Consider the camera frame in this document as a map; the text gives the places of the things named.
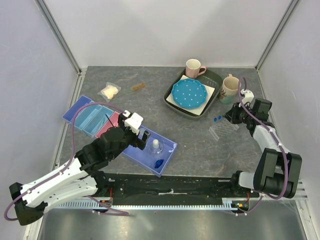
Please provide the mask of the round flask white stopper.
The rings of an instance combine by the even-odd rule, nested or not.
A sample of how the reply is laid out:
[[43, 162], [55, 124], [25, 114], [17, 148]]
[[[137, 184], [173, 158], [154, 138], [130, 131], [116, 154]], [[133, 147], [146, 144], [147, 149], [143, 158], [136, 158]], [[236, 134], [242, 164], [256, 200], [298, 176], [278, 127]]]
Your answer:
[[158, 139], [153, 139], [147, 146], [147, 153], [153, 156], [161, 155], [165, 145]]

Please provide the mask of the clear test tube rack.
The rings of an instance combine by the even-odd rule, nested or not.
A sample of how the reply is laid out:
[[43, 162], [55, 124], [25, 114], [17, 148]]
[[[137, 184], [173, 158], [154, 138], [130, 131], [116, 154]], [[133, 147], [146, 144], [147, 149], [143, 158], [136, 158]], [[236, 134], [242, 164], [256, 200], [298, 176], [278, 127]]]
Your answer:
[[218, 119], [213, 123], [209, 128], [210, 134], [213, 138], [218, 141], [220, 138], [223, 138], [239, 129], [237, 124], [229, 122], [226, 118]]

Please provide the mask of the blue polka dot plate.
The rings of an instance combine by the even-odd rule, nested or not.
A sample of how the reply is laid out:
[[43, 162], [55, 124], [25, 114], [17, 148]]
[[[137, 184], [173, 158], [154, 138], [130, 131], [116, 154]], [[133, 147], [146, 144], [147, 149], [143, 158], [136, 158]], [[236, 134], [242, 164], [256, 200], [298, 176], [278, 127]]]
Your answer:
[[208, 92], [204, 84], [192, 78], [180, 79], [171, 89], [173, 101], [185, 109], [195, 109], [205, 103]]

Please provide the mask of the glass stirring rod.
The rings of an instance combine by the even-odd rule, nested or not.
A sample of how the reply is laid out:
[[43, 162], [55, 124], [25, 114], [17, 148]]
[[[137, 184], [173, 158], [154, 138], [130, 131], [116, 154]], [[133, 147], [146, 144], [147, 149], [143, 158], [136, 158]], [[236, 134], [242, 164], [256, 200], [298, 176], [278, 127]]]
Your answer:
[[98, 124], [102, 122], [103, 124], [108, 120], [108, 117], [112, 115], [113, 111], [109, 111], [108, 109], [101, 109], [94, 117], [93, 121]]

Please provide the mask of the tan test tube brush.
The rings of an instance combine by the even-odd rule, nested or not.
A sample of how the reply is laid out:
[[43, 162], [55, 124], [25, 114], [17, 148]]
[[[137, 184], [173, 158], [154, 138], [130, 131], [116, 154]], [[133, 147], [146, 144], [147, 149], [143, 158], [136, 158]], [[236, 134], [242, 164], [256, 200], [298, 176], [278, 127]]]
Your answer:
[[135, 92], [137, 92], [140, 89], [143, 89], [146, 86], [146, 84], [144, 82], [141, 82], [139, 84], [136, 84], [134, 86], [132, 86], [130, 89], [127, 89], [123, 92], [121, 92], [118, 96], [123, 96], [123, 95], [129, 95], [129, 94], [133, 94]]

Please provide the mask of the bag of cotton balls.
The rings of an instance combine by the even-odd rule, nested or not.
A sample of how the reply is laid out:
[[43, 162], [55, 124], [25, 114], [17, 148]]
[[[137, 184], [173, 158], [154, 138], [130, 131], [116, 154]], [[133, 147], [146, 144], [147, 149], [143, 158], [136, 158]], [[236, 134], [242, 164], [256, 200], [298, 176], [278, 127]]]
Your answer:
[[121, 91], [121, 87], [111, 83], [107, 82], [105, 87], [100, 90], [97, 94], [108, 103], [110, 102], [119, 92]]

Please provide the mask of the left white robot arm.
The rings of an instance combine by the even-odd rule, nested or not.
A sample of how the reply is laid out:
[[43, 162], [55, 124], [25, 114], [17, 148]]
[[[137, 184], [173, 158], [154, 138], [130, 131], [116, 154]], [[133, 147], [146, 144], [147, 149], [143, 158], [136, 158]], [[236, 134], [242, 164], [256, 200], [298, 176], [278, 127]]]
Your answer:
[[21, 226], [39, 220], [57, 205], [79, 197], [104, 197], [110, 185], [100, 169], [118, 157], [128, 147], [144, 150], [150, 132], [141, 124], [130, 125], [119, 120], [92, 143], [72, 153], [64, 165], [30, 183], [13, 183], [9, 186], [16, 218]]

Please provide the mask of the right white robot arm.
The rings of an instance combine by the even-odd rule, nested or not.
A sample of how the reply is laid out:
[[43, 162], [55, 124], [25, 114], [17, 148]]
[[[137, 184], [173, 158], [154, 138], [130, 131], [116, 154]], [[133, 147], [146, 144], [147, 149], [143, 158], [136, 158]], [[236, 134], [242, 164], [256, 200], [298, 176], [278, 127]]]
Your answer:
[[250, 135], [257, 141], [262, 155], [255, 173], [238, 171], [238, 179], [229, 184], [235, 197], [242, 196], [247, 188], [258, 192], [291, 199], [295, 196], [302, 165], [302, 157], [291, 153], [280, 142], [274, 125], [268, 121], [272, 102], [257, 98], [250, 103], [233, 104], [224, 117], [232, 124], [245, 124]]

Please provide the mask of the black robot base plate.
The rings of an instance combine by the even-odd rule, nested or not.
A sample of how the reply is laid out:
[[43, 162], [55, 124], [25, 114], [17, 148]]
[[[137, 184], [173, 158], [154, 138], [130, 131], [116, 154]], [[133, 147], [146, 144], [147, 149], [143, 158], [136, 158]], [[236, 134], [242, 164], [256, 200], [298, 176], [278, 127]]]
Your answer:
[[114, 205], [218, 205], [224, 198], [259, 197], [236, 182], [236, 175], [199, 177], [104, 173], [95, 197], [111, 197]]

